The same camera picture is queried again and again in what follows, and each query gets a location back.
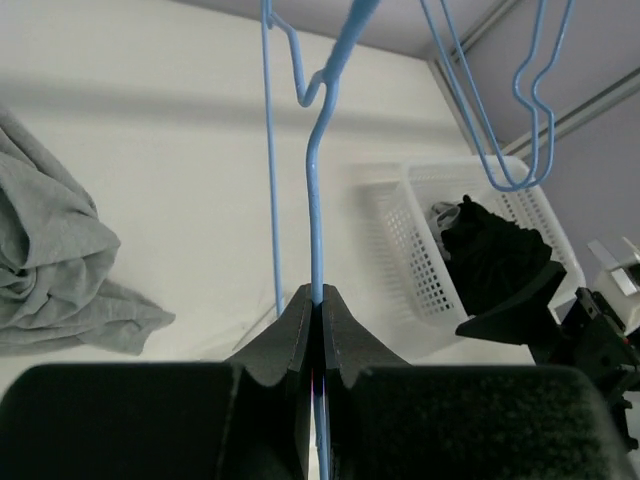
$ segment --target blue wire hanger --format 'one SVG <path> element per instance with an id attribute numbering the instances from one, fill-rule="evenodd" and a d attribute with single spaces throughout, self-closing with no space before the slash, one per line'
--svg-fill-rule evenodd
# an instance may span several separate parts
<path id="1" fill-rule="evenodd" d="M 540 72 L 536 75 L 533 83 L 531 84 L 531 98 L 533 100 L 533 103 L 527 100 L 525 97 L 523 97 L 522 94 L 520 93 L 520 78 L 522 76 L 522 73 L 525 71 L 525 69 L 533 62 L 538 52 L 538 45 L 540 41 L 540 34 L 542 31 L 544 12 L 546 9 L 547 0 L 538 0 L 538 10 L 537 10 L 536 20 L 533 28 L 533 38 L 531 40 L 531 47 L 529 49 L 529 54 L 527 55 L 524 62 L 518 67 L 518 69 L 516 70 L 513 76 L 513 82 L 512 82 L 513 95 L 521 105 L 523 105 L 527 110 L 529 110 L 529 113 L 531 114 L 531 137 L 532 137 L 531 168 L 524 180 L 517 181 L 513 178 L 513 176 L 509 172 L 509 168 L 505 163 L 504 157 L 500 151 L 500 146 L 498 145 L 498 141 L 496 140 L 496 137 L 493 133 L 493 129 L 491 128 L 491 125 L 489 123 L 489 119 L 487 118 L 487 114 L 484 110 L 484 106 L 478 94 L 478 89 L 475 85 L 475 82 L 473 81 L 473 77 L 471 76 L 471 70 L 469 69 L 469 64 L 467 63 L 467 59 L 464 55 L 464 52 L 462 51 L 462 46 L 460 45 L 460 39 L 458 38 L 458 35 L 456 33 L 456 29 L 453 24 L 453 19 L 451 18 L 449 9 L 447 7 L 447 2 L 446 0 L 440 0 L 440 4 L 442 5 L 442 10 L 444 12 L 447 25 L 449 27 L 449 31 L 451 32 L 451 36 L 453 38 L 456 52 L 458 53 L 458 56 L 460 58 L 460 63 L 464 70 L 467 81 L 469 82 L 469 85 L 471 87 L 471 91 L 473 93 L 473 99 L 476 102 L 478 113 L 480 114 L 482 128 L 485 131 L 487 138 L 491 142 L 491 146 L 493 147 L 493 150 L 496 153 L 502 173 L 504 174 L 504 177 L 507 180 L 508 184 L 505 185 L 500 183 L 499 179 L 496 178 L 491 166 L 489 165 L 489 162 L 486 157 L 486 153 L 484 151 L 484 147 L 482 146 L 482 142 L 478 138 L 478 134 L 475 130 L 475 126 L 471 121 L 471 115 L 465 104 L 464 94 L 461 92 L 460 82 L 458 81 L 453 71 L 453 67 L 451 66 L 449 55 L 447 54 L 444 48 L 444 45 L 442 43 L 440 34 L 436 29 L 436 25 L 431 15 L 429 6 L 427 5 L 427 2 L 425 0 L 420 0 L 422 9 L 424 10 L 425 16 L 427 18 L 427 23 L 429 24 L 429 28 L 431 29 L 433 38 L 440 52 L 440 58 L 445 65 L 445 69 L 447 71 L 449 81 L 453 87 L 456 100 L 458 101 L 458 104 L 461 107 L 463 118 L 465 120 L 465 123 L 467 124 L 467 127 L 469 128 L 471 137 L 473 139 L 473 143 L 476 146 L 476 150 L 478 151 L 478 155 L 480 156 L 480 160 L 487 174 L 487 178 L 489 179 L 489 183 L 491 183 L 491 186 L 493 188 L 495 188 L 500 192 L 515 192 L 524 188 L 535 187 L 536 185 L 539 185 L 541 182 L 543 182 L 551 173 L 551 169 L 553 167 L 553 155 L 554 155 L 554 147 L 555 147 L 555 114 L 553 110 L 551 110 L 551 107 L 549 107 L 549 105 L 544 103 L 538 96 L 538 86 L 540 85 L 540 82 L 542 81 L 542 79 L 547 75 L 547 73 L 549 73 L 549 71 L 553 68 L 553 66 L 556 64 L 558 60 L 560 48 L 562 46 L 562 41 L 564 40 L 564 35 L 567 29 L 567 25 L 569 23 L 569 18 L 571 16 L 574 2 L 575 0 L 567 0 L 567 6 L 562 16 L 560 30 L 556 37 L 551 58 L 549 62 L 544 66 L 544 68 L 542 68 L 542 70 L 540 70 Z M 538 169 L 538 157 L 539 157 L 538 135 L 539 135 L 540 128 L 538 124 L 538 110 L 536 107 L 539 107 L 546 113 L 547 125 L 549 128 L 547 164 L 543 174 L 537 179 L 535 178 L 535 175 Z"/>
<path id="2" fill-rule="evenodd" d="M 296 31 L 279 15 L 273 12 L 271 0 L 261 0 L 262 18 L 262 59 L 265 84 L 265 107 L 267 119 L 267 146 L 269 155 L 269 180 L 271 195 L 271 235 L 273 248 L 274 284 L 276 290 L 276 308 L 278 316 L 282 313 L 282 283 L 280 269 L 280 246 L 278 233 L 278 206 L 276 195 L 276 165 L 275 144 L 273 140 L 273 114 L 271 102 L 271 80 L 269 71 L 268 29 L 277 26 L 282 29 L 289 39 L 291 61 L 293 63 L 293 80 L 298 103 L 308 107 L 320 89 L 320 84 L 326 87 L 324 103 L 316 121 L 306 154 L 307 193 L 309 198 L 309 219 L 311 224 L 311 301 L 319 306 L 323 300 L 324 272 L 322 251 L 322 216 L 320 211 L 320 192 L 318 188 L 318 148 L 320 140 L 329 124 L 331 115 L 338 98 L 340 74 L 347 64 L 353 47 L 362 34 L 369 18 L 373 15 L 380 0 L 354 0 L 342 27 L 342 31 L 333 46 L 325 67 L 318 70 L 311 77 L 305 88 L 304 72 L 300 57 L 300 44 Z M 313 411 L 316 422 L 316 445 L 318 447 L 318 463 L 321 480 L 329 480 L 330 459 L 327 423 L 327 405 L 322 375 L 313 378 Z"/>
<path id="3" fill-rule="evenodd" d="M 453 86 L 458 104 L 461 106 L 463 117 L 469 130 L 471 132 L 474 144 L 476 145 L 480 160 L 487 174 L 491 185 L 501 192 L 513 192 L 522 188 L 529 188 L 538 185 L 549 175 L 553 166 L 553 151 L 554 151 L 554 122 L 555 116 L 551 108 L 542 102 L 538 97 L 538 85 L 544 76 L 551 70 L 553 65 L 558 59 L 562 40 L 566 31 L 569 16 L 573 7 L 574 0 L 567 0 L 567 7 L 562 19 L 560 31 L 556 38 L 555 47 L 551 55 L 549 63 L 536 75 L 531 86 L 531 97 L 533 100 L 529 102 L 520 93 L 520 77 L 522 72 L 529 66 L 536 56 L 538 50 L 539 37 L 542 30 L 542 19 L 544 17 L 544 11 L 546 8 L 547 0 L 538 0 L 538 13 L 536 16 L 536 22 L 534 26 L 534 33 L 531 43 L 529 55 L 522 63 L 522 65 L 516 71 L 513 77 L 513 94 L 516 99 L 529 110 L 531 113 L 531 130 L 533 137 L 533 161 L 532 168 L 529 171 L 527 177 L 522 181 L 515 181 L 506 166 L 504 158 L 500 153 L 498 142 L 493 134 L 491 125 L 484 111 L 482 102 L 478 95 L 477 88 L 471 77 L 471 72 L 467 64 L 467 60 L 462 51 L 460 40 L 453 25 L 453 20 L 449 14 L 446 0 L 440 0 L 442 5 L 447 25 L 453 37 L 456 51 L 460 57 L 464 72 L 467 76 L 469 84 L 473 92 L 474 99 L 476 101 L 485 133 L 491 140 L 492 147 L 496 152 L 498 161 L 502 168 L 505 178 L 509 185 L 503 185 L 498 183 L 498 180 L 494 176 L 494 173 L 487 161 L 486 154 L 482 147 L 482 144 L 478 138 L 475 127 L 471 121 L 471 116 L 465 102 L 463 100 L 463 94 L 461 93 L 460 84 L 453 72 L 449 56 L 444 49 L 442 39 L 438 34 L 435 27 L 435 22 L 431 16 L 431 12 L 425 2 L 420 0 L 427 23 L 433 34 L 434 40 L 440 51 L 440 56 L 445 64 L 449 80 Z M 276 184 L 276 163 L 275 163 L 275 143 L 274 143 L 274 128 L 273 128 L 273 113 L 272 113 L 272 100 L 271 100 L 271 77 L 269 70 L 269 43 L 268 43 L 268 30 L 277 26 L 283 30 L 289 40 L 289 48 L 291 51 L 291 60 L 293 63 L 293 78 L 296 90 L 296 96 L 298 103 L 302 107 L 308 107 L 320 89 L 321 84 L 325 84 L 326 92 L 322 109 L 318 116 L 315 126 L 311 131 L 309 142 L 307 144 L 306 152 L 306 176 L 307 176 L 307 193 L 309 199 L 309 219 L 311 227 L 311 300 L 314 306 L 318 307 L 323 301 L 323 286 L 324 286 L 324 273 L 323 273 L 323 250 L 322 250 L 322 216 L 320 210 L 320 194 L 318 187 L 318 148 L 320 146 L 320 140 L 324 135 L 329 120 L 333 114 L 338 97 L 339 80 L 342 70 L 344 69 L 349 56 L 355 46 L 358 38 L 362 34 L 369 19 L 373 15 L 380 0 L 354 0 L 351 4 L 351 9 L 347 16 L 347 20 L 333 46 L 333 50 L 327 59 L 325 67 L 315 72 L 308 86 L 305 87 L 304 72 L 302 68 L 302 62 L 300 57 L 300 45 L 296 31 L 287 24 L 280 16 L 273 12 L 271 0 L 261 0 L 261 24 L 262 24 L 262 55 L 263 55 L 263 74 L 264 74 L 264 89 L 265 89 L 265 110 L 266 110 L 266 123 L 267 123 L 267 146 L 269 157 L 269 181 L 270 181 L 270 197 L 271 197 L 271 234 L 272 234 L 272 248 L 273 248 L 273 266 L 274 266 L 274 285 L 276 293 L 276 309 L 278 316 L 282 313 L 284 308 L 284 301 L 282 296 L 282 279 L 281 279 L 281 267 L 280 267 L 280 246 L 279 246 L 279 230 L 278 230 L 278 205 L 277 205 L 277 184 Z M 547 114 L 548 128 L 549 128 L 549 147 L 547 166 L 543 175 L 535 179 L 535 173 L 538 167 L 538 112 L 537 107 L 542 109 Z M 324 395 L 324 378 L 322 376 L 314 377 L 313 379 L 313 402 L 314 402 L 314 416 L 316 419 L 316 443 L 318 446 L 318 457 L 320 464 L 320 478 L 322 480 L 329 480 L 329 440 L 328 440 L 328 423 L 327 423 L 327 410 L 326 410 L 326 397 Z"/>

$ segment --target black mechanical part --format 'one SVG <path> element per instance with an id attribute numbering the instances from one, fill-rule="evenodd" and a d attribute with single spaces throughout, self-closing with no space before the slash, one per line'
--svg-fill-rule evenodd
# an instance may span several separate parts
<path id="1" fill-rule="evenodd" d="M 560 325 L 548 304 L 565 274 L 554 262 L 508 302 L 461 324 L 456 334 L 527 345 L 537 365 L 565 365 L 582 371 L 604 397 L 627 450 L 638 448 L 629 436 L 623 395 L 640 388 L 640 356 L 624 323 L 604 297 L 586 288 Z"/>
<path id="2" fill-rule="evenodd" d="M 49 365 L 0 404 L 0 478 L 295 479 L 324 372 L 332 478 L 636 478 L 593 385 L 564 367 L 412 367 L 325 286 L 225 363 Z"/>

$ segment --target white plastic basket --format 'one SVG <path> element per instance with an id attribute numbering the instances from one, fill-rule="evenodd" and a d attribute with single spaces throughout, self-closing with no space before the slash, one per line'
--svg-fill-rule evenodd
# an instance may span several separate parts
<path id="1" fill-rule="evenodd" d="M 497 159 L 489 160 L 497 172 Z M 520 159 L 508 157 L 506 160 L 516 179 L 526 176 L 528 167 Z M 382 217 L 406 287 L 425 321 L 451 325 L 468 318 L 425 219 L 425 212 L 434 203 L 457 204 L 465 194 L 506 220 L 524 228 L 535 228 L 553 249 L 552 258 L 564 265 L 567 276 L 550 307 L 570 301 L 576 289 L 585 285 L 569 240 L 540 187 L 500 193 L 489 184 L 478 157 L 411 164 L 403 167 L 402 180 L 383 209 Z"/>

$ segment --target white surface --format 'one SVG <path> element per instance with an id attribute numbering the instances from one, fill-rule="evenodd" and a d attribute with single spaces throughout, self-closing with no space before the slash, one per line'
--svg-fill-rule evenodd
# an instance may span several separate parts
<path id="1" fill-rule="evenodd" d="M 259 24 L 154 0 L 21 0 L 0 9 L 11 45 L 0 52 L 0 98 L 119 235 L 111 277 L 177 314 L 139 359 L 89 347 L 3 358 L 0 391 L 43 362 L 225 358 L 273 304 Z M 309 74 L 332 41 L 300 40 Z M 295 103 L 283 35 L 272 36 L 272 48 L 292 292 L 310 273 L 304 152 L 318 107 Z M 465 347 L 415 320 L 370 214 L 378 182 L 397 181 L 386 162 L 406 153 L 468 148 L 425 63 L 358 47 L 320 151 L 326 281 L 409 360 L 529 361 L 525 349 Z"/>
<path id="2" fill-rule="evenodd" d="M 489 157 L 488 161 L 495 172 L 500 171 L 496 157 Z M 527 176 L 529 168 L 520 159 L 507 157 L 505 161 L 514 179 Z M 496 178 L 497 183 L 507 184 L 502 172 Z M 477 156 L 432 158 L 405 165 L 402 182 L 383 214 L 406 289 L 413 293 L 424 320 L 433 325 L 451 325 L 468 318 L 425 219 L 434 204 L 457 203 L 464 195 L 521 228 L 538 230 L 553 249 L 552 259 L 561 262 L 567 271 L 550 306 L 557 308 L 575 298 L 576 289 L 585 285 L 584 274 L 542 187 L 501 194 L 489 183 Z"/>

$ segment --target light purple wall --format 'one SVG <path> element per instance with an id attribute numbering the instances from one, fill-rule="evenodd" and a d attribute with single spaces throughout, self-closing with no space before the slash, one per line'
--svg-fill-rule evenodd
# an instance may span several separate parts
<path id="1" fill-rule="evenodd" d="M 249 18 L 260 18 L 259 0 L 174 0 Z M 462 35 L 497 0 L 447 0 L 449 11 Z M 293 27 L 336 37 L 344 24 L 352 0 L 274 0 L 273 7 Z M 446 21 L 438 0 L 427 0 L 438 31 Z M 418 0 L 382 0 L 362 34 L 360 43 L 369 47 L 424 58 L 431 51 L 432 37 Z"/>
<path id="2" fill-rule="evenodd" d="M 565 0 L 547 2 L 540 45 L 540 70 L 551 55 Z M 511 95 L 513 73 L 531 44 L 538 2 L 520 6 L 469 53 L 471 71 L 496 136 L 511 142 L 530 131 L 530 118 Z M 541 97 L 556 111 L 574 107 L 640 66 L 640 1 L 576 0 L 557 66 L 540 85 Z M 523 75 L 528 92 L 534 75 Z"/>
<path id="3" fill-rule="evenodd" d="M 640 94 L 560 140 L 543 188 L 588 284 L 600 270 L 589 241 L 625 235 L 640 244 Z"/>

